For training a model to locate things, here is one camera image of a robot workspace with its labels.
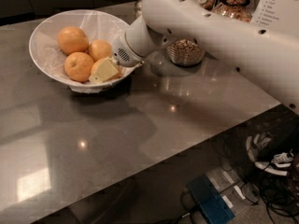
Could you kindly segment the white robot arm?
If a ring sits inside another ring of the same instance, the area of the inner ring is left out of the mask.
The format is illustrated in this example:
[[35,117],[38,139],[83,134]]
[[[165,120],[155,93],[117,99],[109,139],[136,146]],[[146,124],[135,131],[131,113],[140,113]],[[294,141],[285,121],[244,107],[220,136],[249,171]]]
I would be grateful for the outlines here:
[[112,56],[133,67],[153,51],[190,38],[299,114],[299,40],[229,19],[193,0],[143,0],[141,16],[112,40]]

